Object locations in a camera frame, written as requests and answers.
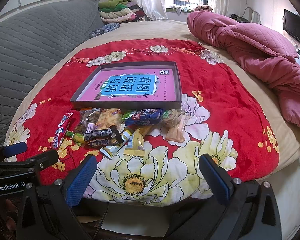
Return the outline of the red panda candy pack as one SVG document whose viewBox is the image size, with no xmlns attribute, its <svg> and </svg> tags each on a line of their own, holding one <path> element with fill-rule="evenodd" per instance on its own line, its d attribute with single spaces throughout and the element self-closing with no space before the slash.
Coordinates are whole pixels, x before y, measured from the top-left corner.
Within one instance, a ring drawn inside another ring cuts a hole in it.
<svg viewBox="0 0 300 240">
<path fill-rule="evenodd" d="M 59 147 L 61 146 L 74 112 L 74 110 L 70 110 L 61 118 L 51 142 L 51 148 L 53 148 L 54 150 L 59 149 Z"/>
</svg>

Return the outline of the corn shaped lollipop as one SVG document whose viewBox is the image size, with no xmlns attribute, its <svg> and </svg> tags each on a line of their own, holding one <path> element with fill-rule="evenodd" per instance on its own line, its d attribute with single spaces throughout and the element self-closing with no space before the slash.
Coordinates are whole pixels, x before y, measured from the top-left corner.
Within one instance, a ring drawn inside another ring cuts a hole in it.
<svg viewBox="0 0 300 240">
<path fill-rule="evenodd" d="M 84 136 L 81 133 L 75 133 L 72 131 L 66 131 L 65 135 L 67 137 L 70 137 L 75 144 L 77 144 L 80 147 L 84 147 L 85 146 L 85 140 L 84 140 Z"/>
</svg>

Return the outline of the dark Snickers bar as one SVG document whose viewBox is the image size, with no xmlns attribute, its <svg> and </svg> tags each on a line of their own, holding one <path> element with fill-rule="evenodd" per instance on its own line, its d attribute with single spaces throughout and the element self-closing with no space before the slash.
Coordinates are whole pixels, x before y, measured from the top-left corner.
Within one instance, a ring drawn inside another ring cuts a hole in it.
<svg viewBox="0 0 300 240">
<path fill-rule="evenodd" d="M 108 129 L 99 129 L 83 134 L 85 143 L 93 148 L 122 143 L 123 139 L 115 125 Z"/>
</svg>

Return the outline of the small purple candy box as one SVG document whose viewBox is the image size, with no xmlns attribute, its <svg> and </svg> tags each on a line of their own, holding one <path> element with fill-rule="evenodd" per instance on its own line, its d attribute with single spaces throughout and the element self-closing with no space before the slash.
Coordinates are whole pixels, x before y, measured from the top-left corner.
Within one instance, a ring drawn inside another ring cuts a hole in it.
<svg viewBox="0 0 300 240">
<path fill-rule="evenodd" d="M 89 123 L 87 125 L 87 130 L 86 130 L 86 133 L 90 133 L 90 132 L 93 132 L 95 130 L 96 126 L 94 123 Z"/>
</svg>

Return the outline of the orange clear snack pack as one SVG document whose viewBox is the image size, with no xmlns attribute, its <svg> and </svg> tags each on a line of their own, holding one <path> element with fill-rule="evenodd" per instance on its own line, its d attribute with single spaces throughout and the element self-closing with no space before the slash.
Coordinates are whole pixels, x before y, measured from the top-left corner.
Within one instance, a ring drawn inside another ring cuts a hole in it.
<svg viewBox="0 0 300 240">
<path fill-rule="evenodd" d="M 183 143 L 185 141 L 185 138 L 183 136 L 183 129 L 187 123 L 188 118 L 188 115 L 181 114 L 175 121 L 174 126 L 168 130 L 165 139 L 168 141 Z"/>
</svg>

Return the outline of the orange-edged clear biscuit bag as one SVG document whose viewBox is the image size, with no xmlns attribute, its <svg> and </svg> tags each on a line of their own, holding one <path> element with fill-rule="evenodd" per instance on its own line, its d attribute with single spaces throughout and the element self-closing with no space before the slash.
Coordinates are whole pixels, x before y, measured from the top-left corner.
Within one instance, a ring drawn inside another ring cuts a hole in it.
<svg viewBox="0 0 300 240">
<path fill-rule="evenodd" d="M 82 108 L 79 111 L 80 121 L 75 127 L 76 133 L 84 133 L 90 123 L 96 124 L 101 113 L 100 108 Z"/>
</svg>

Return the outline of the yellow Alpenliebe candy pack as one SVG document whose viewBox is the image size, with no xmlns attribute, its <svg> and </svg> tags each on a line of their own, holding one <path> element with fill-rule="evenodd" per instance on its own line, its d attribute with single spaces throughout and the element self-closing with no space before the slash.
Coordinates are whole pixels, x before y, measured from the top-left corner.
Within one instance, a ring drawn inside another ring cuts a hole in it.
<svg viewBox="0 0 300 240">
<path fill-rule="evenodd" d="M 127 146 L 123 152 L 124 155 L 143 157 L 145 154 L 144 137 L 151 128 L 152 125 L 137 127 L 132 137 L 127 142 Z"/>
</svg>

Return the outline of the yellow rice cracker bag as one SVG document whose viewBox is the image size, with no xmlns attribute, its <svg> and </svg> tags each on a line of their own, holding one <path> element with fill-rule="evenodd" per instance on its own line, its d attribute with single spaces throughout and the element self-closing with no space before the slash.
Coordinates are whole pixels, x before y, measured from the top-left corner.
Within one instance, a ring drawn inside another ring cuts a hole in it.
<svg viewBox="0 0 300 240">
<path fill-rule="evenodd" d="M 108 129 L 110 126 L 120 128 L 122 123 L 122 113 L 119 108 L 103 109 L 96 125 L 97 129 Z"/>
</svg>

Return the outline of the round green-label pastry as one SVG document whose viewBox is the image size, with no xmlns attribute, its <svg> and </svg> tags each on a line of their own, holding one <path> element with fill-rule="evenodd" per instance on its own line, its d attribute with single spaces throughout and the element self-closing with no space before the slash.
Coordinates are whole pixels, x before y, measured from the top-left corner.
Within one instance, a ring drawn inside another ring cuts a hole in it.
<svg viewBox="0 0 300 240">
<path fill-rule="evenodd" d="M 161 116 L 161 123 L 166 128 L 173 128 L 179 124 L 181 111 L 177 109 L 165 110 Z"/>
</svg>

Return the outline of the blue Oreo cookie pack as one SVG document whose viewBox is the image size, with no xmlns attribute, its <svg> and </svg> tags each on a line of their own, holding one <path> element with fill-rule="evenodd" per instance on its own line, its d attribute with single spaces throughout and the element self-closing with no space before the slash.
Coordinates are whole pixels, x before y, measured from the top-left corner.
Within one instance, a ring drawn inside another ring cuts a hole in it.
<svg viewBox="0 0 300 240">
<path fill-rule="evenodd" d="M 126 126 L 149 126 L 160 122 L 164 110 L 162 108 L 149 108 L 137 111 L 132 117 L 125 121 Z"/>
</svg>

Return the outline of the white yellow wafer bar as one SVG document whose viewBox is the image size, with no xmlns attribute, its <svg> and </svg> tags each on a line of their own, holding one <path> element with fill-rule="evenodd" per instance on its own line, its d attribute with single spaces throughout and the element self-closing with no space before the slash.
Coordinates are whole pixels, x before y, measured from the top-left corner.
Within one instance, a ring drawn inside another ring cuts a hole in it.
<svg viewBox="0 0 300 240">
<path fill-rule="evenodd" d="M 130 128 L 124 129 L 120 135 L 123 139 L 123 142 L 116 143 L 115 145 L 108 145 L 100 149 L 100 152 L 107 157 L 108 159 L 112 159 L 115 153 L 117 153 L 124 145 L 128 142 L 128 140 L 131 138 L 133 134 L 133 131 Z"/>
</svg>

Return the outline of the beige bed sheet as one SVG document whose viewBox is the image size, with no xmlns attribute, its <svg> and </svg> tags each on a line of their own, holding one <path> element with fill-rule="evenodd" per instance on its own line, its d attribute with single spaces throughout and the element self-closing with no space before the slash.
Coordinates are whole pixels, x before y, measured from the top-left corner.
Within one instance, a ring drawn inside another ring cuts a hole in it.
<svg viewBox="0 0 300 240">
<path fill-rule="evenodd" d="M 71 50 L 68 55 L 63 57 L 61 61 L 59 61 L 38 81 L 17 108 L 9 128 L 13 128 L 14 124 L 28 109 L 31 101 L 39 93 L 39 91 L 51 78 L 54 77 L 62 66 L 80 50 L 93 48 L 113 41 L 147 40 L 152 38 L 198 41 L 198 39 L 190 33 L 185 22 L 173 20 L 125 23 L 119 27 L 119 29 L 112 31 L 111 33 L 89 39 Z M 261 80 L 246 73 L 226 51 L 212 46 L 207 46 L 207 49 L 215 51 L 220 55 L 224 63 L 235 72 L 243 86 L 252 94 L 262 107 L 271 127 L 274 130 L 277 142 L 279 143 L 279 164 L 275 171 L 278 172 L 294 163 L 300 158 L 300 128 L 298 128 L 295 124 L 285 122 L 280 112 L 277 96 L 268 89 Z"/>
</svg>

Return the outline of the green small snack pack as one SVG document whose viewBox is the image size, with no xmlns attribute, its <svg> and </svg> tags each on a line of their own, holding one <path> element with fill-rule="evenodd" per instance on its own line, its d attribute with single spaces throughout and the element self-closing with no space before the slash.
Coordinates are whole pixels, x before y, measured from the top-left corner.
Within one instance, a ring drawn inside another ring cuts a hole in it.
<svg viewBox="0 0 300 240">
<path fill-rule="evenodd" d="M 137 112 L 137 110 L 128 110 L 125 113 L 123 113 L 122 115 L 122 121 L 125 122 L 126 120 L 128 120 L 130 117 L 132 117 L 135 113 Z"/>
</svg>

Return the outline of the stack of folded blankets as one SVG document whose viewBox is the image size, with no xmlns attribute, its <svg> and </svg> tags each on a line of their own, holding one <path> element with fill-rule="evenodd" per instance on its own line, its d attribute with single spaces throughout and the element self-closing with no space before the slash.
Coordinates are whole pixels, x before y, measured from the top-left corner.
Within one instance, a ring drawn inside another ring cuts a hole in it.
<svg viewBox="0 0 300 240">
<path fill-rule="evenodd" d="M 147 21 L 142 7 L 132 0 L 108 0 L 98 5 L 99 15 L 103 23 L 128 23 Z"/>
</svg>

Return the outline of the clothes on window sill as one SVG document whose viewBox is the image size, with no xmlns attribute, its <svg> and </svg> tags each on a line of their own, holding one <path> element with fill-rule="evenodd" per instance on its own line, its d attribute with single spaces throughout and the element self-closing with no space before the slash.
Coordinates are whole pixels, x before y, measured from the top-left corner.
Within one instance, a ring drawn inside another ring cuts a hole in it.
<svg viewBox="0 0 300 240">
<path fill-rule="evenodd" d="M 185 5 L 177 5 L 172 4 L 168 8 L 166 8 L 167 12 L 175 12 L 177 15 L 181 15 L 182 13 L 191 13 L 194 11 L 213 11 L 213 9 L 208 5 L 203 4 L 185 4 Z"/>
</svg>

